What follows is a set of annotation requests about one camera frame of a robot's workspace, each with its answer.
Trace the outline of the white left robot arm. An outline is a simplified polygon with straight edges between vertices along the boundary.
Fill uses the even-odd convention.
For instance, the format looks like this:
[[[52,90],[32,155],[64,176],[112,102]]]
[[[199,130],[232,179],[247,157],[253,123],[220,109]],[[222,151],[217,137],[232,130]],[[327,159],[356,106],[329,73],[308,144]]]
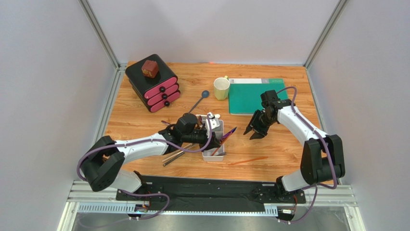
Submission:
[[[136,173],[122,171],[124,164],[178,150],[196,153],[219,148],[218,128],[219,117],[212,113],[185,113],[176,123],[148,137],[114,141],[103,136],[80,158],[77,175],[94,192],[114,187],[133,193],[142,186],[142,180]]]

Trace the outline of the white compartment organizer box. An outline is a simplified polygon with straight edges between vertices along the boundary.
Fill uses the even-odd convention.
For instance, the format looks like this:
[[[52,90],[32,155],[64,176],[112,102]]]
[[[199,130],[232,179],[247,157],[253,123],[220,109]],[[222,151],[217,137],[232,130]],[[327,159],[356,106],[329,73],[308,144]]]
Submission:
[[[219,123],[219,126],[213,129],[213,132],[215,133],[216,140],[220,140],[224,135],[224,122],[220,119],[218,119],[217,122]],[[202,151],[202,157],[205,162],[221,162],[224,158],[222,155],[224,152],[224,144],[222,144],[220,148]]]

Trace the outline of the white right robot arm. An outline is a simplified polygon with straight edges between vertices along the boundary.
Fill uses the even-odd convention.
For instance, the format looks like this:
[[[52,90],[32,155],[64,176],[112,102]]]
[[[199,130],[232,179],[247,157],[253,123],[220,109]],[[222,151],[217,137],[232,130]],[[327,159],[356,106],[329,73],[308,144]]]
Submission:
[[[277,178],[285,193],[321,185],[337,187],[337,181],[346,173],[343,143],[338,135],[329,135],[317,128],[295,106],[293,99],[280,99],[275,90],[260,95],[261,110],[256,110],[245,129],[252,131],[251,139],[267,136],[270,126],[282,124],[303,146],[299,170]]]

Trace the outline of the iridescent purple knife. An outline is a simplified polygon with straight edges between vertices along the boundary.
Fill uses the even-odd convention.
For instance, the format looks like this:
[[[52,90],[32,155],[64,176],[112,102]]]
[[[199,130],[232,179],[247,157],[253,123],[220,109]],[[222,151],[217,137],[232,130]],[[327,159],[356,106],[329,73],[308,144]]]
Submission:
[[[229,136],[232,135],[232,134],[235,132],[236,129],[237,129],[237,127],[234,127],[234,128],[231,129],[229,132],[227,132],[226,134],[224,134],[224,135],[221,137],[220,142],[223,143],[226,139],[228,139]]]

